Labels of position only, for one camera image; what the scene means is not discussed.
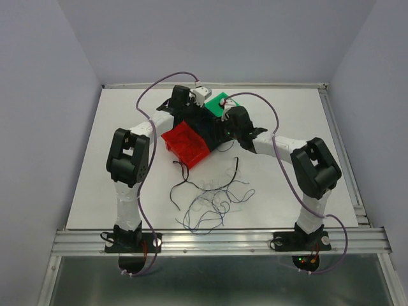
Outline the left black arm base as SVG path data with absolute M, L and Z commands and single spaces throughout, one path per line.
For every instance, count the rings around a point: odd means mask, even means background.
M 100 238 L 105 243 L 104 252 L 118 255 L 118 266 L 121 272 L 130 277 L 147 273 L 148 256 L 161 252 L 162 233 L 136 230 L 136 233 L 125 231 L 114 233 L 103 231 Z

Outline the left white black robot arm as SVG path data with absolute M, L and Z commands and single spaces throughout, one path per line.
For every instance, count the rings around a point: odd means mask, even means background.
M 113 134 L 106 169 L 114 182 L 117 218 L 111 233 L 102 233 L 107 253 L 142 252 L 148 249 L 150 235 L 142 233 L 137 201 L 138 190 L 149 172 L 151 147 L 162 137 L 166 148 L 186 166 L 194 166 L 210 154 L 203 136 L 188 125 L 210 116 L 204 107 L 212 91 L 202 85 L 188 88 L 176 85 L 169 99 L 156 108 L 147 121 Z

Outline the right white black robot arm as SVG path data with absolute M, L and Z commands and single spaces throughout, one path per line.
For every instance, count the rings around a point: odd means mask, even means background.
M 222 117 L 216 118 L 214 129 L 220 142 L 236 140 L 249 152 L 276 158 L 287 181 L 290 178 L 284 164 L 293 167 L 296 182 L 288 185 L 301 205 L 300 215 L 293 231 L 274 233 L 273 250 L 309 251 L 314 247 L 329 250 L 330 241 L 324 232 L 324 219 L 327 218 L 324 211 L 342 172 L 325 142 L 317 137 L 309 141 L 295 140 L 254 127 L 242 106 L 233 106 Z

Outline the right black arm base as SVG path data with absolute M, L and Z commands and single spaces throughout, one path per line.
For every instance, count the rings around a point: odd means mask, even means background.
M 320 265 L 320 253 L 332 248 L 326 231 L 306 235 L 300 231 L 280 231 L 272 235 L 269 247 L 277 252 L 299 252 L 292 255 L 292 261 L 297 269 L 306 272 L 316 272 Z

